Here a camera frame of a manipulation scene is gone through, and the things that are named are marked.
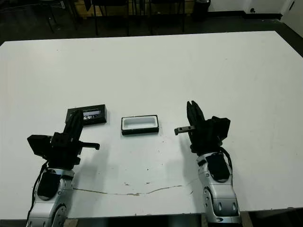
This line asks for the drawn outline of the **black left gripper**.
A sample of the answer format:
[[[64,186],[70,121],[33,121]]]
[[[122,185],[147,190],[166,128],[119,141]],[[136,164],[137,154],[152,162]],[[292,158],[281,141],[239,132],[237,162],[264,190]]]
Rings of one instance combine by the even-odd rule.
[[[55,132],[51,142],[47,160],[50,168],[72,170],[80,163],[78,155],[83,148],[100,149],[100,144],[80,141],[83,129],[83,111],[77,110],[70,113],[65,123],[64,132]]]

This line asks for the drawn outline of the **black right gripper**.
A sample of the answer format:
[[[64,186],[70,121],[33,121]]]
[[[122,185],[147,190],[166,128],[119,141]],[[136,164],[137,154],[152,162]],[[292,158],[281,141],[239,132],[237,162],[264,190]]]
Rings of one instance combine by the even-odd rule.
[[[182,126],[174,129],[175,135],[187,133],[190,139],[190,150],[201,156],[210,153],[221,144],[221,121],[215,119],[205,120],[199,105],[193,101],[187,101],[187,119],[190,126]]]

